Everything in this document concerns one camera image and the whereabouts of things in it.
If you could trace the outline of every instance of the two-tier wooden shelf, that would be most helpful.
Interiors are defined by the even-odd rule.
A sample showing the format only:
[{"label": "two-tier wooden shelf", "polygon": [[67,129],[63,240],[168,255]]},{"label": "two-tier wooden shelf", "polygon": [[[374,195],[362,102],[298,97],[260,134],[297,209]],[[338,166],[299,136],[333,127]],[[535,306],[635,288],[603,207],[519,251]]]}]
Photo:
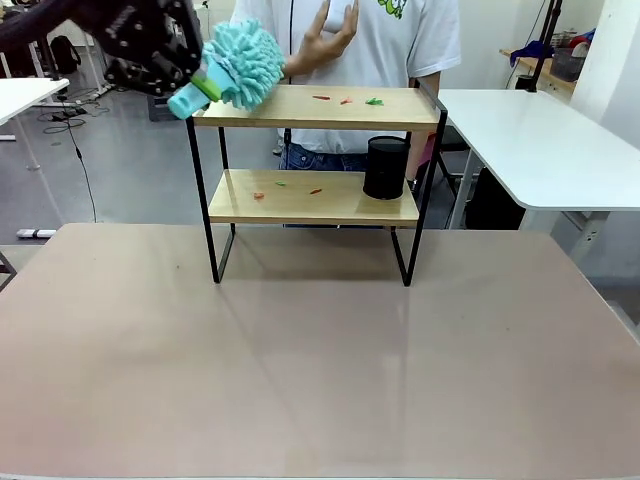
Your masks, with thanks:
[{"label": "two-tier wooden shelf", "polygon": [[[396,200],[376,200],[366,195],[362,191],[364,173],[229,169],[224,127],[279,127],[289,132],[292,128],[385,130],[403,132],[403,135],[406,132],[437,130],[435,151],[438,151],[447,113],[428,88],[417,87],[279,85],[253,112],[239,110],[229,104],[212,103],[206,111],[198,112],[187,120],[214,281],[220,283],[237,223],[376,225],[391,227],[402,277],[405,285],[409,285],[435,168],[429,169],[426,198],[419,211],[408,187],[405,187],[403,196]],[[318,100],[314,95],[329,96],[331,100]],[[384,106],[367,105],[366,100],[372,97],[382,99]],[[340,102],[345,98],[350,98],[352,103],[341,105]],[[224,171],[210,204],[202,179],[195,126],[217,127],[220,135]],[[322,191],[310,195],[316,189]],[[264,198],[254,199],[255,192],[264,193]],[[231,225],[220,266],[216,260],[211,223]],[[416,228],[408,268],[404,265],[396,227]]]}]

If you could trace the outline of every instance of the shirt graphic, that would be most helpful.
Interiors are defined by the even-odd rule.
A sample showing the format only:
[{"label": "shirt graphic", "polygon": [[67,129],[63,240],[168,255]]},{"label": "shirt graphic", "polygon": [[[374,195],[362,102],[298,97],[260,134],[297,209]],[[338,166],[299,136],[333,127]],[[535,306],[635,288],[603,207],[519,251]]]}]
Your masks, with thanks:
[{"label": "shirt graphic", "polygon": [[385,6],[389,15],[401,19],[407,0],[378,0],[378,3]]}]

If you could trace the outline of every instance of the person's right hand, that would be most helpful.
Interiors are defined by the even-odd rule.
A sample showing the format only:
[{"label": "person's right hand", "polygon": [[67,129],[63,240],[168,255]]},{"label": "person's right hand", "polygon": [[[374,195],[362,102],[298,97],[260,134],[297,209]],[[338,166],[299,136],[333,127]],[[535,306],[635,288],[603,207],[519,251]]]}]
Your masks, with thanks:
[{"label": "person's right hand", "polygon": [[329,2],[322,2],[311,27],[304,34],[300,50],[291,59],[291,73],[305,75],[339,58],[356,35],[359,12],[358,0],[355,0],[353,7],[349,5],[344,11],[342,29],[325,40],[322,38],[322,29],[329,15]]}]

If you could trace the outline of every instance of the blue denim jeans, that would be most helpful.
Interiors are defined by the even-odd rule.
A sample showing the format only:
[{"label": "blue denim jeans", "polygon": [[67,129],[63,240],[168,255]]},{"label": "blue denim jeans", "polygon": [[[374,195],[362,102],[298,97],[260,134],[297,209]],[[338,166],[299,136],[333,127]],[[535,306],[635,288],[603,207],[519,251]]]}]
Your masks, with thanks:
[{"label": "blue denim jeans", "polygon": [[292,143],[285,145],[280,157],[280,170],[319,170],[325,172],[365,172],[367,154],[313,153]]}]

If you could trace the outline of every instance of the plastic bin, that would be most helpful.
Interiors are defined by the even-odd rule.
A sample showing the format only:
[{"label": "plastic bin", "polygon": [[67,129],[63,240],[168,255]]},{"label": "plastic bin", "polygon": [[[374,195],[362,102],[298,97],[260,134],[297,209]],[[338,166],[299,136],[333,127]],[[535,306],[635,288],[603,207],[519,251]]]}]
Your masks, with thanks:
[{"label": "plastic bin", "polygon": [[551,75],[566,82],[575,82],[580,78],[586,57],[573,57],[572,48],[557,48],[551,64]]}]

